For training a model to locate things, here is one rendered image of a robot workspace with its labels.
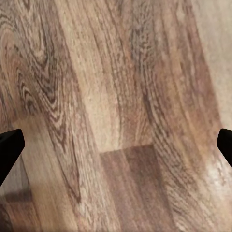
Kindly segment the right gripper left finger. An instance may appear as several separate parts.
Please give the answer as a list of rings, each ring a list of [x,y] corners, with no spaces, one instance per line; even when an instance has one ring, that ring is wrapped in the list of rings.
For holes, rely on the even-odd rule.
[[[21,129],[0,134],[0,187],[25,147]]]

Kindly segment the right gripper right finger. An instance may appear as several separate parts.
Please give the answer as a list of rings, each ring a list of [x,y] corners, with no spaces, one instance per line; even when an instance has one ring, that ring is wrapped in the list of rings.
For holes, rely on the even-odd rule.
[[[217,138],[217,147],[232,167],[232,130],[222,128]]]

